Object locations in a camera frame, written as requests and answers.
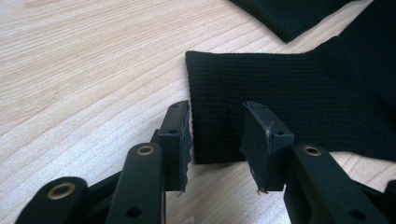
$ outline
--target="black cloth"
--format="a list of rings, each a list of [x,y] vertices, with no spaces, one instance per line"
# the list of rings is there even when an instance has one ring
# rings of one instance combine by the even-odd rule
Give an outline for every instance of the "black cloth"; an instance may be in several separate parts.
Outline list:
[[[351,0],[230,0],[290,42]]]
[[[243,102],[267,105],[296,142],[396,161],[396,3],[376,0],[302,54],[186,53],[199,163],[242,161]]]

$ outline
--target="black fabric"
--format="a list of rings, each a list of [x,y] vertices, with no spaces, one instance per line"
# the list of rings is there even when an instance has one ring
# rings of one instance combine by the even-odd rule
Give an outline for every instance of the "black fabric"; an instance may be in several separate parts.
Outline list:
[[[351,0],[230,0],[290,42]]]
[[[303,54],[186,53],[195,158],[242,161],[243,102],[267,105],[296,142],[396,161],[396,6],[374,1]]]

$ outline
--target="light wood grain surface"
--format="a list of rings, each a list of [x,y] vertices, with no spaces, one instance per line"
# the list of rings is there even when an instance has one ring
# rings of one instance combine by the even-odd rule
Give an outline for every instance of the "light wood grain surface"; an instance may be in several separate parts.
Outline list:
[[[226,0],[0,1],[0,222],[66,175],[89,185],[149,141],[166,108],[189,99],[184,53],[298,53],[338,35],[370,1],[348,4],[289,44]],[[392,162],[334,157],[383,190]],[[190,164],[168,223],[289,223],[282,193],[259,195],[245,162]]]

